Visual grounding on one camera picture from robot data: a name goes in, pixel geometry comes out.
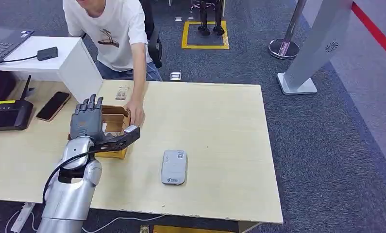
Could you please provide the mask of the person's left hand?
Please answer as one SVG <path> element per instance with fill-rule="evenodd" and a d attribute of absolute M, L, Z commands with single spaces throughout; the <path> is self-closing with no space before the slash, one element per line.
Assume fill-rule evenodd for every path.
<path fill-rule="evenodd" d="M 129 115 L 131 125 L 141 126 L 143 124 L 145 113 L 142 100 L 129 100 L 124 108 Z"/>

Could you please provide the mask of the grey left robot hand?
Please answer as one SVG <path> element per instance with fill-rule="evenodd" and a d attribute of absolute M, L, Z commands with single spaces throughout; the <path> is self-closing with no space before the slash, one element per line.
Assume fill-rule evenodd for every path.
<path fill-rule="evenodd" d="M 71 116 L 69 140 L 88 136 L 96 144 L 113 138 L 111 133 L 105 134 L 102 130 L 102 102 L 103 97 L 96 99 L 96 94 L 78 103 Z"/>

